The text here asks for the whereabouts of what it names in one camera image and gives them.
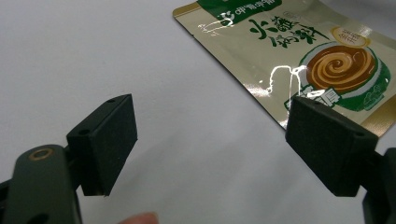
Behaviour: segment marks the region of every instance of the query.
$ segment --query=foil package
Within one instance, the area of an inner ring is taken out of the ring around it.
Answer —
[[[319,0],[199,0],[173,14],[284,128],[297,95],[379,136],[396,119],[396,41]]]

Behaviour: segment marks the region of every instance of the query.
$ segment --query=green label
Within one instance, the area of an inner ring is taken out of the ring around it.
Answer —
[[[282,0],[198,0],[197,3],[222,25],[228,26],[259,12],[272,10],[282,5]]]

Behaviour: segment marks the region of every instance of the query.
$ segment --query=coffee swirl illustration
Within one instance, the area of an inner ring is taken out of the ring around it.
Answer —
[[[317,90],[334,88],[343,94],[364,85],[374,70],[375,59],[368,50],[332,46],[310,60],[306,79]]]

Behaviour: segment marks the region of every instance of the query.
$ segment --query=fingertip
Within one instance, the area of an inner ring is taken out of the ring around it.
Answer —
[[[120,224],[159,224],[159,219],[157,213],[149,212],[128,217]]]

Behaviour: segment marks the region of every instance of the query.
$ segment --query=clamp jaw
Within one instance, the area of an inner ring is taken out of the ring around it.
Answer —
[[[0,184],[0,224],[80,224],[76,189],[109,195],[137,140],[132,95],[106,101],[67,136],[20,155]]]
[[[302,97],[292,100],[286,141],[335,196],[367,190],[366,224],[396,223],[396,148],[378,154],[375,134]]]

